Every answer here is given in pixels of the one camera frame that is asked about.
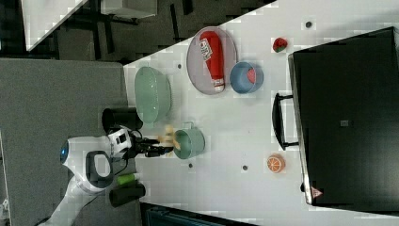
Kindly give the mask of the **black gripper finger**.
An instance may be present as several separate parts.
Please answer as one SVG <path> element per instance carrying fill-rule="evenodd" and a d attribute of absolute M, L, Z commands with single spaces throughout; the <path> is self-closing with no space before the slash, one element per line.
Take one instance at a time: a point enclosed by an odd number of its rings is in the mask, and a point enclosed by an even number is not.
<path fill-rule="evenodd" d="M 158 139 L 152 139 L 147 137 L 144 137 L 142 142 L 148 145 L 160 144 L 160 141 Z"/>
<path fill-rule="evenodd" d="M 144 154 L 146 157 L 158 157 L 172 151 L 172 147 L 150 147 Z"/>

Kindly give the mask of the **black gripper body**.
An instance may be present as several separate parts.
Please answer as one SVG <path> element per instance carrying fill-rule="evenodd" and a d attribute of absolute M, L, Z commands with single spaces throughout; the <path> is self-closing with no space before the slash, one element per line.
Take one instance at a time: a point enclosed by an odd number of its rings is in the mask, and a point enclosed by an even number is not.
<path fill-rule="evenodd" d="M 120 128 L 108 135 L 111 143 L 111 157 L 116 159 L 135 158 L 141 151 L 138 149 L 140 137 L 136 137 L 132 130 Z"/>

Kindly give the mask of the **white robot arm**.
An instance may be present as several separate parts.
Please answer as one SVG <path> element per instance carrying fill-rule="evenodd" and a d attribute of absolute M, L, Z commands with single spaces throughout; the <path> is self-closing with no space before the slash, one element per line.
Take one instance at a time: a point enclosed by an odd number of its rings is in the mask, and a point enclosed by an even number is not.
<path fill-rule="evenodd" d="M 113 184 L 114 162 L 128 161 L 138 154 L 157 157 L 172 151 L 172 145 L 137 137 L 124 126 L 105 136 L 68 138 L 60 150 L 60 163 L 73 177 L 53 214 L 35 226 L 72 226 L 81 210 Z"/>

